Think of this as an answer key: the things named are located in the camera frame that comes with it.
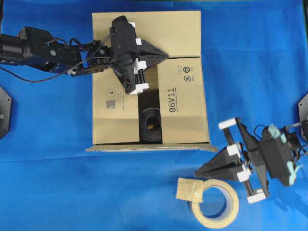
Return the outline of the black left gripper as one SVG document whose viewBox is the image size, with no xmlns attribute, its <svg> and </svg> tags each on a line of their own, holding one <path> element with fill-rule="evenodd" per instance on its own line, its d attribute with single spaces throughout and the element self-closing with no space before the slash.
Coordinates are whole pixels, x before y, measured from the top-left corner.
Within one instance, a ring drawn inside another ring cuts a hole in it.
<svg viewBox="0 0 308 231">
<path fill-rule="evenodd" d="M 111 37 L 110 67 L 126 94 L 143 93 L 149 88 L 145 70 L 163 62 L 169 55 L 146 40 L 137 38 L 134 24 L 128 22 L 124 15 L 112 21 L 110 31 L 114 33 Z M 140 57 L 140 54 L 159 57 Z"/>
</svg>

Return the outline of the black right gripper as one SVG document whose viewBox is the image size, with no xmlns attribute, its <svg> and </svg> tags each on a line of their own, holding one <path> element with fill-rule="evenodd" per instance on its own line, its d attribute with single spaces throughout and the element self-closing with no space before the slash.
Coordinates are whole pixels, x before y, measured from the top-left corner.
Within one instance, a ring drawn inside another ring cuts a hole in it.
<svg viewBox="0 0 308 231">
<path fill-rule="evenodd" d="M 232 139 L 229 127 L 234 125 L 239 129 L 245 151 Z M 224 132 L 228 146 L 196 170 L 196 177 L 242 182 L 250 204 L 269 197 L 267 175 L 278 179 L 285 187 L 294 185 L 301 168 L 297 164 L 301 144 L 297 133 L 290 131 L 293 125 L 283 128 L 274 124 L 265 126 L 261 137 L 251 135 L 239 118 L 220 122 L 218 127 Z"/>
</svg>

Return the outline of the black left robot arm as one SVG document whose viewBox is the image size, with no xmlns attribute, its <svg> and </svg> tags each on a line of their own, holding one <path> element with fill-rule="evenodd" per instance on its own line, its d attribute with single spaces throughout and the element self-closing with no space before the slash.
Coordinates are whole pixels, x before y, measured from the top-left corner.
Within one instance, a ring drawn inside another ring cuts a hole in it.
<svg viewBox="0 0 308 231">
<path fill-rule="evenodd" d="M 66 42 L 33 27 L 23 27 L 17 36 L 0 36 L 1 64 L 27 65 L 54 73 L 56 77 L 82 76 L 111 68 L 126 94 L 147 90 L 145 71 L 168 57 L 167 53 L 138 38 L 135 24 L 123 15 L 112 21 L 110 34 L 104 40 L 87 44 L 76 38 Z"/>
</svg>

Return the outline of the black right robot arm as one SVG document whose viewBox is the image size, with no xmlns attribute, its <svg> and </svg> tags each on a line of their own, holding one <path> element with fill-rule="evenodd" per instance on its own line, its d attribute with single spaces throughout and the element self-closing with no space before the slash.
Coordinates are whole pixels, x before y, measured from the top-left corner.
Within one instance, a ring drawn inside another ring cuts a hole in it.
<svg viewBox="0 0 308 231">
<path fill-rule="evenodd" d="M 278 179 L 290 187 L 300 169 L 297 161 L 307 154 L 291 128 L 308 129 L 307 121 L 278 128 L 274 124 L 263 126 L 261 136 L 251 135 L 240 118 L 220 122 L 227 146 L 194 173 L 206 180 L 232 180 L 244 184 L 250 204 L 269 197 L 267 176 Z"/>
</svg>

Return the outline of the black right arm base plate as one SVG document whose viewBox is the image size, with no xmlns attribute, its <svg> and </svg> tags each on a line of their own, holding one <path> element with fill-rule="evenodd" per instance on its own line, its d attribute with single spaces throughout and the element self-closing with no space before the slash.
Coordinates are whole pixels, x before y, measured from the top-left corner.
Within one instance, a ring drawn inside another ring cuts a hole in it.
<svg viewBox="0 0 308 231">
<path fill-rule="evenodd" d="M 306 94 L 298 103 L 298 112 L 301 128 L 301 136 L 308 141 L 308 95 Z"/>
</svg>

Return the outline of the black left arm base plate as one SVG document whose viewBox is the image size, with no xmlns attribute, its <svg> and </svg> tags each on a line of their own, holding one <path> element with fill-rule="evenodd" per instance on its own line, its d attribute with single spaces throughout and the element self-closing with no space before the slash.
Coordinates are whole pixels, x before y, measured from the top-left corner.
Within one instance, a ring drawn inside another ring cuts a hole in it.
<svg viewBox="0 0 308 231">
<path fill-rule="evenodd" d="M 0 87 L 0 139 L 2 139 L 10 129 L 11 105 L 11 97 Z"/>
</svg>

